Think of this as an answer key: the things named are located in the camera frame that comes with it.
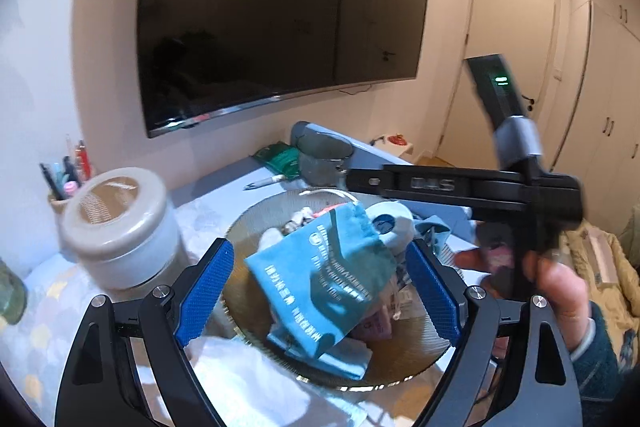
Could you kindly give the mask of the person's right hand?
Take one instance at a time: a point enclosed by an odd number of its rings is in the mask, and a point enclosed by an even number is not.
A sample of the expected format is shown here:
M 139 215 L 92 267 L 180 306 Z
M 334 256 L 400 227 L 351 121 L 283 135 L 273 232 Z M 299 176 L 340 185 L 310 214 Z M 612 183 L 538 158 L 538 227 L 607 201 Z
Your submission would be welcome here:
M 496 278 L 489 273 L 487 255 L 481 249 L 460 251 L 454 257 L 454 263 L 460 269 L 485 272 L 486 277 L 480 286 L 490 295 L 512 298 L 511 289 L 507 289 L 503 296 L 494 285 Z M 590 331 L 591 308 L 585 281 L 566 265 L 533 251 L 526 254 L 522 267 L 525 276 L 534 282 L 538 293 L 549 301 L 567 350 L 573 352 Z

